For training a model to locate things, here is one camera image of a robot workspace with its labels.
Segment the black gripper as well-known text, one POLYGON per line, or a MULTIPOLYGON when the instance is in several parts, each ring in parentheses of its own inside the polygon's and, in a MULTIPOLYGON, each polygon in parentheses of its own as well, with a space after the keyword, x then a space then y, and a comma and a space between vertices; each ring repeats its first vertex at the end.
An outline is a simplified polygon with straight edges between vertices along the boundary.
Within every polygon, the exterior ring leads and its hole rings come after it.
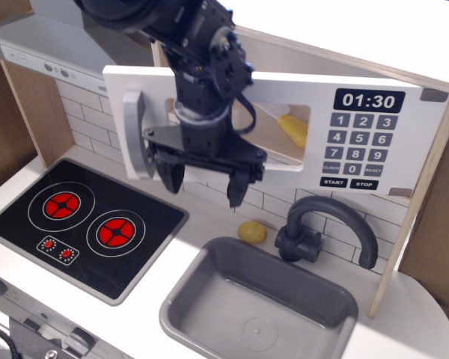
POLYGON ((173 194, 180 190, 186 166, 230 175, 230 207, 242 204, 249 183, 263 179, 266 152, 236 134, 229 120, 210 126, 149 127, 144 139, 163 184, 173 194))

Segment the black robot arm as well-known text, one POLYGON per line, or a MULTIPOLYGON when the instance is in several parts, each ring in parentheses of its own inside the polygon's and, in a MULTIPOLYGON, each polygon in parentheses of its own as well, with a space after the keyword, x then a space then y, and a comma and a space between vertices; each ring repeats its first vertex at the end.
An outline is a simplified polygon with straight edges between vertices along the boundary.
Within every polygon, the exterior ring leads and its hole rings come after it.
POLYGON ((159 175, 172 193, 180 190, 188 166, 221 172, 229 176, 230 205, 239 206, 249 185, 263 178, 266 153, 232 124, 235 102, 254 113, 243 94, 253 67, 232 11, 217 1, 79 1, 78 7, 98 25, 140 31, 161 43, 174 73, 176 125, 144 124, 144 93, 123 96, 120 127, 135 172, 159 175))

